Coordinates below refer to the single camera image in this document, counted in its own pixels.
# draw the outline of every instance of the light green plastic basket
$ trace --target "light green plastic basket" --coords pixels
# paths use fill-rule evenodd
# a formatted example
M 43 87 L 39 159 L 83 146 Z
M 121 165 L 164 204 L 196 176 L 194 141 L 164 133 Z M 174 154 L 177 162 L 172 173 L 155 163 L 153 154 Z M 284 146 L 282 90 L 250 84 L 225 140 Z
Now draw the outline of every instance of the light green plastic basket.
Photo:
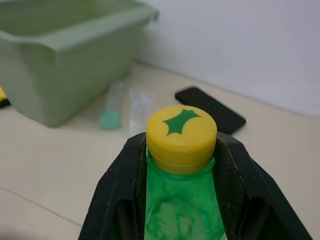
M 0 85 L 20 113 L 59 126 L 130 72 L 157 16 L 131 0 L 0 1 Z

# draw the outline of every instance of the smartphone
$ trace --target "smartphone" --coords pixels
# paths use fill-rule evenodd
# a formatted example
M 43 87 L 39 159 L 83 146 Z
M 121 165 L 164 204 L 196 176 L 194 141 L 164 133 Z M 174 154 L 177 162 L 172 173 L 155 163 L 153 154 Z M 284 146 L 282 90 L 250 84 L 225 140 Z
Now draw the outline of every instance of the smartphone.
M 197 87 L 193 86 L 177 92 L 175 99 L 183 105 L 207 112 L 214 119 L 218 132 L 232 135 L 246 124 L 244 117 Z

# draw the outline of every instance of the beige floor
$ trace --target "beige floor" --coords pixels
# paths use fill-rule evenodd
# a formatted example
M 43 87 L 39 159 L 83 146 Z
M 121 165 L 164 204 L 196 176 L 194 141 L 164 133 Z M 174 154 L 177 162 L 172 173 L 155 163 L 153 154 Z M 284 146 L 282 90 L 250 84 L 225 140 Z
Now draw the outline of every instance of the beige floor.
M 235 137 L 278 183 L 314 239 L 320 239 L 320 118 L 299 116 L 194 80 L 137 64 L 127 83 L 123 127 L 103 131 L 105 96 L 60 128 L 47 128 L 12 107 L 0 111 L 0 239 L 77 239 L 98 180 L 129 136 L 130 91 L 155 108 L 197 85 L 236 110 L 247 125 Z

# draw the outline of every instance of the yellow object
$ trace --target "yellow object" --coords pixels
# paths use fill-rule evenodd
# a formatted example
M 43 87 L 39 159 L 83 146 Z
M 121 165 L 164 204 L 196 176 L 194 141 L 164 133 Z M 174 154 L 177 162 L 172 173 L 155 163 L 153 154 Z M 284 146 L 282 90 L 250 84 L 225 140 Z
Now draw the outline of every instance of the yellow object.
M 5 95 L 5 92 L 2 90 L 0 86 L 0 102 L 5 99 L 7 99 L 7 96 Z
M 212 160 L 217 125 L 205 111 L 172 105 L 153 113 L 146 123 L 146 145 L 153 162 L 171 174 L 193 174 Z

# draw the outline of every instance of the green star logo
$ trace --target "green star logo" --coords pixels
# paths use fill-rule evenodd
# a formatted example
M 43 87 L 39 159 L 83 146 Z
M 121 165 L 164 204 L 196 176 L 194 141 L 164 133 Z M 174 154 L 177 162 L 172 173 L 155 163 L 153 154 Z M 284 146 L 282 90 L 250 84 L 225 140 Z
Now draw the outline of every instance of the green star logo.
M 201 117 L 201 116 L 196 114 L 193 110 L 183 109 L 179 115 L 163 121 L 169 127 L 167 136 L 173 133 L 182 134 L 182 129 L 184 128 L 184 125 L 186 124 L 186 122 L 189 121 L 190 119 L 197 118 L 197 117 Z

